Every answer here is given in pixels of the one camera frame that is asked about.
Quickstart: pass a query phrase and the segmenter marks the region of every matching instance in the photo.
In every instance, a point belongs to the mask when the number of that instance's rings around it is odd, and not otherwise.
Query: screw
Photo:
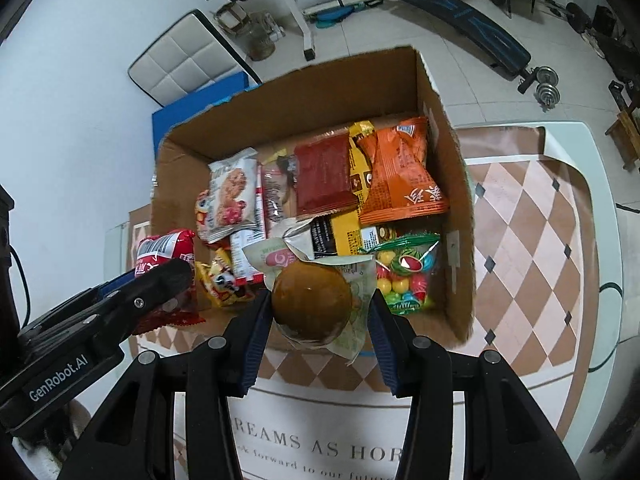
[[[492,365],[499,363],[500,359],[501,359],[500,354],[498,354],[498,352],[496,352],[495,350],[487,350],[484,353],[484,360],[487,361],[488,363],[491,363]]]
[[[423,335],[416,336],[414,337],[414,346],[422,349],[429,348],[429,346],[431,346],[431,339]]]
[[[156,354],[150,350],[147,350],[146,352],[142,352],[142,354],[138,356],[138,361],[140,361],[141,365],[148,365],[152,363],[155,358]]]
[[[209,345],[209,348],[211,348],[212,350],[217,350],[218,348],[224,348],[225,347],[226,339],[223,338],[221,335],[217,335],[217,336],[212,337],[211,339],[209,339],[207,344]]]

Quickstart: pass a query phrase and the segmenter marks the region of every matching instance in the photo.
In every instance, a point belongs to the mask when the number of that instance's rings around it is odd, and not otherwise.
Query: yellow snack package
[[[195,266],[198,280],[213,306],[219,308],[254,298],[254,294],[246,286],[235,284],[231,261],[224,249],[214,252],[210,265],[196,262]]]
[[[360,121],[349,128],[351,192],[358,197],[358,207],[331,216],[338,256],[360,254],[361,248],[369,250],[381,242],[396,238],[396,231],[386,224],[365,228],[360,225],[360,211],[371,187],[371,167],[356,143],[359,138],[367,137],[374,132],[375,128],[370,121]]]

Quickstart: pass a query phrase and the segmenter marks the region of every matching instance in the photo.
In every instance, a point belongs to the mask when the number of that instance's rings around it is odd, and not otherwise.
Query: diamond pattern
[[[478,196],[476,318],[473,335],[456,351],[497,349],[520,376],[572,359],[582,320],[582,250],[565,166],[532,160],[474,165],[469,173]],[[132,348],[149,342],[171,354],[204,340],[163,327],[132,338]],[[313,388],[388,392],[372,356],[348,367],[324,351],[267,348],[258,376]]]
[[[484,340],[488,345],[490,345],[491,343],[494,342],[494,339],[495,339],[495,333],[493,330],[489,329],[486,333],[486,336],[484,336]]]

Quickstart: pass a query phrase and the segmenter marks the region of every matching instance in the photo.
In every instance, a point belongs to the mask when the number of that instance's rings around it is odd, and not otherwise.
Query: cardboard box flap
[[[416,110],[410,47],[307,66],[177,125],[168,139],[211,160],[318,128]]]

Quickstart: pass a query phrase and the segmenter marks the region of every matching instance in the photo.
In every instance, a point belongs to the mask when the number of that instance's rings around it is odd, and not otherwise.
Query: cardboard box
[[[430,291],[436,308],[409,316],[417,333],[452,348],[464,342],[473,320],[473,207],[460,146],[430,83],[420,54],[410,47],[307,66],[238,94],[176,126],[162,143],[152,200],[152,233],[176,228],[195,230],[194,203],[209,185],[208,164],[253,146],[264,160],[283,147],[292,148],[312,135],[371,120],[391,126],[404,118],[430,119],[427,168],[449,198],[447,214],[421,217],[412,226],[442,234],[440,286]],[[196,241],[196,259],[206,262],[208,249]],[[198,294],[202,305],[204,295]],[[206,335],[221,333],[233,310],[203,312],[207,323],[190,328]],[[269,345],[288,344],[271,331]]]

